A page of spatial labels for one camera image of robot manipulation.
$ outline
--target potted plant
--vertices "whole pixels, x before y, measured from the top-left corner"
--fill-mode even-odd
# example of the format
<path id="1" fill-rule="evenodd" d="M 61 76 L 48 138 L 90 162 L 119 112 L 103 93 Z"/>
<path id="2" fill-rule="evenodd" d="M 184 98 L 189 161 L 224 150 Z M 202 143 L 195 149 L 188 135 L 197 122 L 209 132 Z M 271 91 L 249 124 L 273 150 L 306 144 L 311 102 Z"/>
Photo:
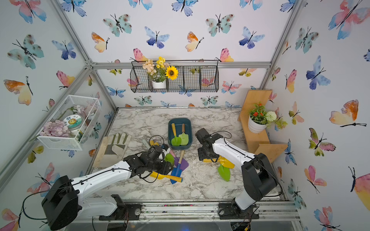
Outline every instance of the potted plant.
<path id="1" fill-rule="evenodd" d="M 154 65 L 153 59 L 146 61 L 142 67 L 147 70 L 149 79 L 152 80 L 153 89 L 164 89 L 166 88 L 166 78 L 174 80 L 178 76 L 178 70 L 175 67 L 170 67 L 166 60 L 159 57 L 156 61 L 157 65 Z"/>
<path id="2" fill-rule="evenodd" d="M 266 112 L 261 102 L 256 103 L 253 110 L 249 113 L 248 129 L 253 133 L 260 133 L 267 125 L 276 120 L 276 113 Z"/>

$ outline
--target marble table surface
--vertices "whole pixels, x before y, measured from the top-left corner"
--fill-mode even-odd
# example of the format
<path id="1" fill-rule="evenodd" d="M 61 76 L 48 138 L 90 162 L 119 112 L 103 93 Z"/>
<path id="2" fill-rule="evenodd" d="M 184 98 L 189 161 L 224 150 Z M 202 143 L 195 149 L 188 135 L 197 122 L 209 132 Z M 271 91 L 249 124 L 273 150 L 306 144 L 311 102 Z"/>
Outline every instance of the marble table surface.
<path id="1" fill-rule="evenodd" d="M 149 140 L 153 135 L 161 135 L 167 143 L 170 119 L 181 117 L 190 119 L 193 143 L 184 155 L 189 167 L 181 174 L 182 183 L 171 184 L 169 179 L 163 178 L 150 184 L 135 176 L 99 190 L 94 197 L 106 197 L 112 194 L 118 194 L 125 200 L 222 200 L 236 197 L 243 188 L 241 172 L 237 168 L 230 169 L 230 181 L 226 182 L 218 174 L 219 163 L 199 161 L 197 149 L 201 147 L 201 144 L 196 139 L 195 133 L 201 128 L 205 128 L 209 133 L 226 130 L 232 134 L 232 138 L 228 141 L 239 148 L 248 150 L 241 123 L 238 121 L 240 110 L 240 108 L 119 109 L 109 134 L 125 132 L 132 136 L 125 156 L 146 150 L 141 141 L 142 139 Z M 220 134 L 225 137 L 229 136 L 225 132 L 220 132 Z M 180 156 L 179 150 L 174 150 L 174 152 L 176 156 Z M 269 195 L 277 194 L 277 188 L 269 193 Z"/>

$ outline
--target l-shaped wooden shelf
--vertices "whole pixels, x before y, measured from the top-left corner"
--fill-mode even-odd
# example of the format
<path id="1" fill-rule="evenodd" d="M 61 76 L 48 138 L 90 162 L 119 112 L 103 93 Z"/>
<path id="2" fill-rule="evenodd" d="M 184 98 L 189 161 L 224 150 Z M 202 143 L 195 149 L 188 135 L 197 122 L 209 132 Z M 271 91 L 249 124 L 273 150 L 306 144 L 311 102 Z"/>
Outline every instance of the l-shaped wooden shelf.
<path id="1" fill-rule="evenodd" d="M 287 144 L 271 144 L 266 130 L 254 134 L 248 129 L 249 112 L 255 107 L 254 104 L 261 102 L 266 105 L 272 90 L 249 90 L 245 98 L 239 121 L 242 123 L 248 151 L 254 154 L 263 153 L 272 163 L 287 147 Z"/>

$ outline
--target sunflower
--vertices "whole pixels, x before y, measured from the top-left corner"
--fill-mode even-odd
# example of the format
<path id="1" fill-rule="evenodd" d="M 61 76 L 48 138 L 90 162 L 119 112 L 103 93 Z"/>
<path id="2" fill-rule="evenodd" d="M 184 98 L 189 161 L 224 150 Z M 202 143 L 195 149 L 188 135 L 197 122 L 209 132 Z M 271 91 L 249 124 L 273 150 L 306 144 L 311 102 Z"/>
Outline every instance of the sunflower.
<path id="1" fill-rule="evenodd" d="M 171 67 L 168 67 L 167 68 L 167 71 L 166 71 L 166 76 L 171 79 L 171 80 L 175 80 L 177 79 L 177 76 L 179 75 L 179 71 L 176 69 L 176 67 L 174 66 L 171 66 Z"/>

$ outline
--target flower pot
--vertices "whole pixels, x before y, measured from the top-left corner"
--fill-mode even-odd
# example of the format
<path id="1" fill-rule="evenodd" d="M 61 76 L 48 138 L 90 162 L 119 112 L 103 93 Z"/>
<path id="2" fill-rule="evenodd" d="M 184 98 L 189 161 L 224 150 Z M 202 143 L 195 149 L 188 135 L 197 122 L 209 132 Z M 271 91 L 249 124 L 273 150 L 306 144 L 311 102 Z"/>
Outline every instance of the flower pot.
<path id="1" fill-rule="evenodd" d="M 256 122 L 254 122 L 250 117 L 249 117 L 249 120 L 248 120 L 248 129 L 252 132 L 252 133 L 260 133 L 262 132 L 265 128 L 267 127 L 267 125 L 262 125 L 262 124 L 258 124 Z"/>
<path id="2" fill-rule="evenodd" d="M 166 88 L 166 81 L 163 81 L 163 82 L 154 82 L 152 80 L 152 86 L 153 86 L 153 89 L 165 89 Z"/>

